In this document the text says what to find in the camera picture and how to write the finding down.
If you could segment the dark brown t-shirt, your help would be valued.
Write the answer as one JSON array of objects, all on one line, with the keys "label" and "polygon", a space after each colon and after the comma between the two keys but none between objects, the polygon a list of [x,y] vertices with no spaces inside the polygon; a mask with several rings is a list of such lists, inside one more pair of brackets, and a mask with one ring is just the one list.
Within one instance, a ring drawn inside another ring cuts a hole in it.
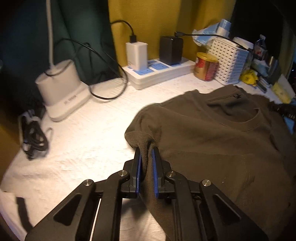
[{"label": "dark brown t-shirt", "polygon": [[295,138],[269,103],[228,85],[208,94],[188,91],[135,116],[125,139],[142,155],[140,196],[168,240],[171,204],[154,195],[154,147],[187,179],[212,181],[270,240],[287,238],[295,213]]}]

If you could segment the yellow tissue box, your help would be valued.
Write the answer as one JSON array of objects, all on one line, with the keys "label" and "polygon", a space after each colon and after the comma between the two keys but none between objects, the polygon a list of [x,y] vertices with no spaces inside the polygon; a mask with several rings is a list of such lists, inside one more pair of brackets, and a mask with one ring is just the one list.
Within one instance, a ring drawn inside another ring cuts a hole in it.
[{"label": "yellow tissue box", "polygon": [[284,104],[289,104],[295,97],[295,92],[291,85],[288,83],[287,78],[282,74],[278,81],[272,86],[271,90]]}]

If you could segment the steel tumbler cup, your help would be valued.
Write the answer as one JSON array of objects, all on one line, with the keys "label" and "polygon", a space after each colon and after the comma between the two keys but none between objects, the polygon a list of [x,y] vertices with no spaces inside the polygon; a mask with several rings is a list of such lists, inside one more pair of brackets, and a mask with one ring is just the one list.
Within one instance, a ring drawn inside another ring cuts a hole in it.
[{"label": "steel tumbler cup", "polygon": [[272,81],[273,75],[276,72],[278,65],[279,65],[279,61],[276,57],[274,56],[270,56],[268,61],[267,61],[267,65],[268,65],[268,72],[267,72],[267,80],[269,82]]}]

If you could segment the yellow snack packet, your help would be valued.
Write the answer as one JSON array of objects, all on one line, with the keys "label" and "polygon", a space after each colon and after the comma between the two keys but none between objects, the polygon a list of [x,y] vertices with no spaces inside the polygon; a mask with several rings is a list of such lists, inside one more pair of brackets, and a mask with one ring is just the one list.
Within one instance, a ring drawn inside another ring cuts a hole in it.
[{"label": "yellow snack packet", "polygon": [[256,71],[254,71],[252,69],[248,69],[248,70],[244,70],[241,73],[239,80],[244,82],[245,84],[248,84],[251,86],[256,86],[259,78],[257,76]]}]

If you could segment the plastic cola bottle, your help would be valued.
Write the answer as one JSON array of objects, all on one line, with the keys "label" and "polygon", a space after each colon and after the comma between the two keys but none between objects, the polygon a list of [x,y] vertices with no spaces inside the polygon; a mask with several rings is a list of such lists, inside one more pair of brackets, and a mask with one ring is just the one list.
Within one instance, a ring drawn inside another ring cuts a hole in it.
[{"label": "plastic cola bottle", "polygon": [[266,44],[265,44],[265,36],[260,35],[259,40],[257,40],[254,44],[253,56],[255,59],[264,60],[267,52]]}]

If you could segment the clear jar white lid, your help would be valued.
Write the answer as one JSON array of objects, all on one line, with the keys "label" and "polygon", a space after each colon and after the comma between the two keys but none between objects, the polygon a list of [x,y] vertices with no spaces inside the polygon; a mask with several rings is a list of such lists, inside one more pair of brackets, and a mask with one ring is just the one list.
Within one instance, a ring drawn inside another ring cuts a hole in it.
[{"label": "clear jar white lid", "polygon": [[233,41],[236,42],[237,44],[240,44],[241,46],[243,46],[244,48],[246,48],[249,51],[246,61],[245,61],[245,64],[242,69],[242,71],[244,72],[245,70],[250,69],[250,66],[251,66],[251,63],[253,60],[254,44],[252,44],[251,42],[249,42],[245,39],[239,38],[239,37],[234,37]]}]

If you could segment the white perforated plastic basket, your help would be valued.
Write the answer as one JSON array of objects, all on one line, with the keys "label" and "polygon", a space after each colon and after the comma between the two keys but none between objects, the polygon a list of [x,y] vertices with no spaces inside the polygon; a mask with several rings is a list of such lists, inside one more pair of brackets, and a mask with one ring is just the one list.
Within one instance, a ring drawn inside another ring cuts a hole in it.
[{"label": "white perforated plastic basket", "polygon": [[208,54],[219,61],[214,79],[223,85],[237,84],[248,53],[247,50],[229,40],[215,38],[208,50]]}]

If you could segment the red gold tin can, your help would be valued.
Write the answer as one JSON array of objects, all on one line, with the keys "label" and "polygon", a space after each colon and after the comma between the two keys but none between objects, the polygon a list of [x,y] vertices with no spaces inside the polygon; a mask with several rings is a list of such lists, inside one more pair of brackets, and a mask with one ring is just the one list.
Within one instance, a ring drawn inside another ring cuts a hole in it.
[{"label": "red gold tin can", "polygon": [[213,80],[219,67],[218,59],[211,54],[203,52],[198,52],[196,56],[195,77],[203,81]]}]

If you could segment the white power strip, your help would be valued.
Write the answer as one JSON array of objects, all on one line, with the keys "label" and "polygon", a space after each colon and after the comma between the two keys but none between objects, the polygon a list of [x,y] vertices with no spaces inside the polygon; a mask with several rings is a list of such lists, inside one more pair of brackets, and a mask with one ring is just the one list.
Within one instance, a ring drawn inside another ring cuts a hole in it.
[{"label": "white power strip", "polygon": [[177,78],[193,71],[195,62],[182,58],[181,63],[167,65],[159,59],[149,60],[148,68],[142,71],[133,70],[129,66],[123,69],[128,76],[130,85],[136,90],[142,90],[147,87],[162,83],[164,81]]}]

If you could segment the white desk lamp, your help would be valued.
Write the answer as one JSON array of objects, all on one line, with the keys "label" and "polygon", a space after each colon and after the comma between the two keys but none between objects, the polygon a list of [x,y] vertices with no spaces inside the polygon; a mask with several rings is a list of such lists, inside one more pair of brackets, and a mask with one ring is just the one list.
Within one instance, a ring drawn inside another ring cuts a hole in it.
[{"label": "white desk lamp", "polygon": [[51,2],[46,1],[46,16],[49,41],[49,70],[35,81],[44,100],[44,106],[52,121],[67,118],[90,98],[88,85],[78,76],[73,60],[54,64],[54,39]]}]

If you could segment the white garment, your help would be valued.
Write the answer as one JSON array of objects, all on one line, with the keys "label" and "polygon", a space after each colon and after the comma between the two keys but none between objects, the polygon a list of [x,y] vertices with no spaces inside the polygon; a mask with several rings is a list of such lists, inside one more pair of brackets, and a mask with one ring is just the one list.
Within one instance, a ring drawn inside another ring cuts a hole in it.
[{"label": "white garment", "polygon": [[1,190],[1,215],[14,235],[19,240],[25,240],[27,232],[21,224],[16,197],[13,193],[3,190]]}]

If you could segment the white charger adapter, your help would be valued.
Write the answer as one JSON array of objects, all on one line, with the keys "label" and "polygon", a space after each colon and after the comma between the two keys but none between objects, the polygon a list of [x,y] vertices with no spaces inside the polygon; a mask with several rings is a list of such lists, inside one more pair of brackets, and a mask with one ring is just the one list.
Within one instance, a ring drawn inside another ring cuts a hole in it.
[{"label": "white charger adapter", "polygon": [[148,68],[147,59],[147,43],[144,42],[127,42],[126,57],[130,68],[136,71],[142,71]]}]

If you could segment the black charger adapter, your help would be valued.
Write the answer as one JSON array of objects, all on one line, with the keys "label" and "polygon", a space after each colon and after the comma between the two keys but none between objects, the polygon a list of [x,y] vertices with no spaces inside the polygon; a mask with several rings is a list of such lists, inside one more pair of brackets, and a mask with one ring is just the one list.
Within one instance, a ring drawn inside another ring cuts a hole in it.
[{"label": "black charger adapter", "polygon": [[161,36],[159,40],[159,60],[168,65],[180,64],[183,43],[182,38]]}]

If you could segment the yellow curtain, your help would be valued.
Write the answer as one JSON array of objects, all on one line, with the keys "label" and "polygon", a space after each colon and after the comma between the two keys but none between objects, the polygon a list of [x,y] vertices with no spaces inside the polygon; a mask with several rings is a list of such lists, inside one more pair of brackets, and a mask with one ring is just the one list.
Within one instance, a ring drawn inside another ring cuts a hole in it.
[{"label": "yellow curtain", "polygon": [[121,66],[127,65],[125,44],[130,29],[137,40],[148,44],[149,59],[159,56],[159,39],[180,31],[191,33],[219,22],[230,20],[235,1],[108,1],[109,18],[127,21],[112,25],[116,56]]}]

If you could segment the dark teal curtain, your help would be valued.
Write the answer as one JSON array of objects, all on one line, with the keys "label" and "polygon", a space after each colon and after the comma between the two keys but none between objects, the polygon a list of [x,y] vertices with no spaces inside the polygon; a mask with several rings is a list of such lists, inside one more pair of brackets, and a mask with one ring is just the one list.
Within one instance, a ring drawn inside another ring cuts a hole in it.
[{"label": "dark teal curtain", "polygon": [[[80,79],[115,77],[107,1],[51,1],[54,62],[74,59]],[[19,115],[41,105],[35,84],[49,67],[45,1],[1,1],[1,110]]]}]

